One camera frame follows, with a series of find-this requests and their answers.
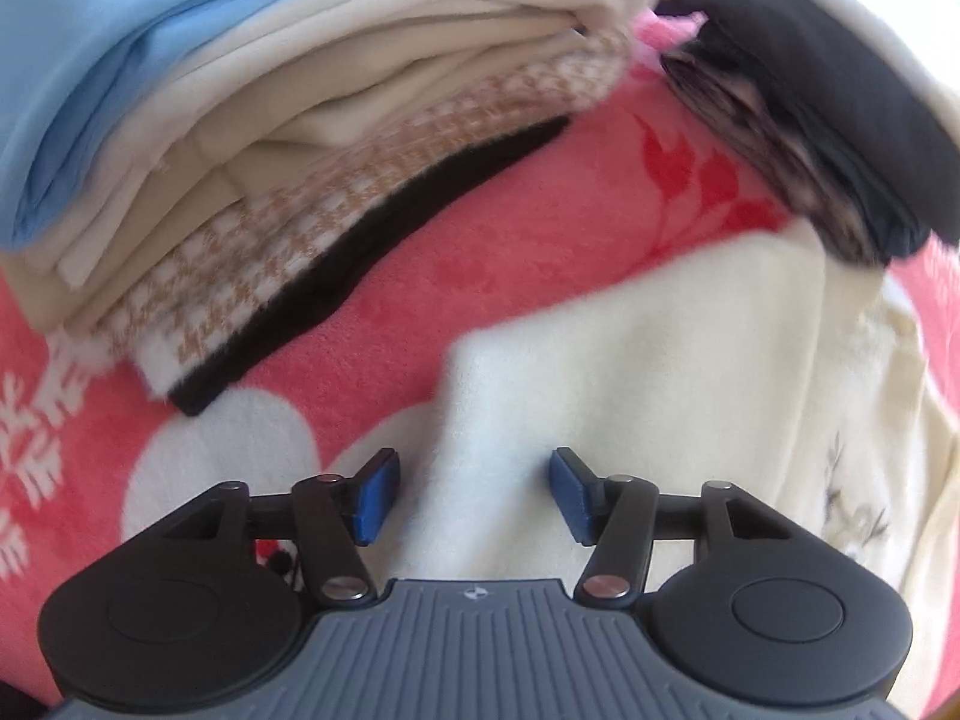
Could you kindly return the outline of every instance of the gray ribbed plate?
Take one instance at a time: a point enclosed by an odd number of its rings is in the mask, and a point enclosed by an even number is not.
[[[902,720],[873,700],[822,720]],[[72,700],[56,720],[117,720]],[[623,613],[555,580],[398,581],[369,610],[330,613],[272,680],[190,720],[789,720],[680,674]]]

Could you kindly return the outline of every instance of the light blue fabric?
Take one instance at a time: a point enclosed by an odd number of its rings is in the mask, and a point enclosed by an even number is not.
[[[176,63],[275,1],[0,0],[0,247],[40,237]]]

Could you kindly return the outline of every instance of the white garment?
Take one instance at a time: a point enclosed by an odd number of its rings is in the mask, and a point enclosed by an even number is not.
[[[83,192],[68,213],[25,252],[48,272],[99,213],[118,225],[167,148],[200,117],[270,70],[330,41],[438,0],[283,0],[195,52],[124,117],[101,146]],[[460,0],[461,6],[466,0]],[[573,13],[588,29],[627,23],[653,0],[479,0]],[[97,240],[104,240],[103,228]]]
[[[910,88],[913,94],[926,105],[937,119],[947,135],[960,148],[960,74],[950,87],[948,79],[938,79],[930,70],[944,61],[954,68],[960,64],[960,41],[948,32],[940,35],[936,56],[916,55],[904,42],[917,32],[924,32],[926,22],[938,25],[956,25],[960,20],[960,0],[952,0],[952,7],[946,12],[920,1],[923,14],[916,14],[906,25],[906,33],[901,36],[891,23],[885,22],[860,0],[810,0],[827,11],[834,19],[856,34],[877,56],[885,61]],[[896,8],[901,9],[902,0],[896,0]]]
[[[918,716],[949,619],[960,450],[881,279],[828,260],[802,223],[465,337],[434,450],[408,464],[368,562],[381,578],[572,587],[589,551],[548,490],[556,446],[664,493],[731,480],[904,594],[918,646],[892,700]],[[661,546],[649,587],[689,561]]]

